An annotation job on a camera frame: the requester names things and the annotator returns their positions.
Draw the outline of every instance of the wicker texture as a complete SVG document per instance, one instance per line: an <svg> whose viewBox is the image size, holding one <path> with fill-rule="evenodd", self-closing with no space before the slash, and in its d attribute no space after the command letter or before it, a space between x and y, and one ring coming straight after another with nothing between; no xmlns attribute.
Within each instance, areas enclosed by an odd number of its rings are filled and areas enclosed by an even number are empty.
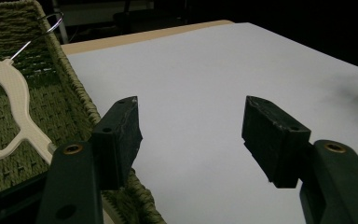
<svg viewBox="0 0 358 224"><path fill-rule="evenodd" d="M41 16L44 13L36 1L0 3L0 61L49 28L47 21L37 21ZM33 42L13 65L28 82L31 117L56 146L89 139L100 116L55 35ZM5 148L18 132L6 93L0 86L0 148ZM0 160L0 190L47 169L47 164L31 145L24 142L12 155ZM103 195L128 223L164 223L150 191L134 172L125 189Z"/></svg>

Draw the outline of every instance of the metal hook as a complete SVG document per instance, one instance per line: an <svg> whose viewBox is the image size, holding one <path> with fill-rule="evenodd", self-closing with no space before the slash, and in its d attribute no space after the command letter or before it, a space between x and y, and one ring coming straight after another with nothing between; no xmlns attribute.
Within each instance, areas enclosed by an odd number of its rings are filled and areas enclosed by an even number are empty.
<svg viewBox="0 0 358 224"><path fill-rule="evenodd" d="M44 32L42 35L37 36L37 37L35 37L34 39L28 41L24 46L22 46L21 49L19 49L13 56L11 56L10 60L13 61L13 59L16 58L16 57L17 57L26 47L28 47L28 45L30 45L33 41L36 41L36 39L38 39L38 38L40 38L40 37L42 37L42 36L44 36L44 35L48 35L48 34L52 33L57 27L60 26L60 24L61 24L61 22L62 22L62 20L63 20L63 13L62 13L62 12L54 12L54 13L51 13L51 14L49 14L49 15L47 15L47 16L41 17L41 18L39 18L38 20L39 20L39 21L45 20L45 19L47 19L47 18L49 18L49 17L52 17L52 16L54 16L54 15L60 15L60 18L57 20L57 22L56 22L53 26L51 26L50 29L48 29L46 32Z"/></svg>

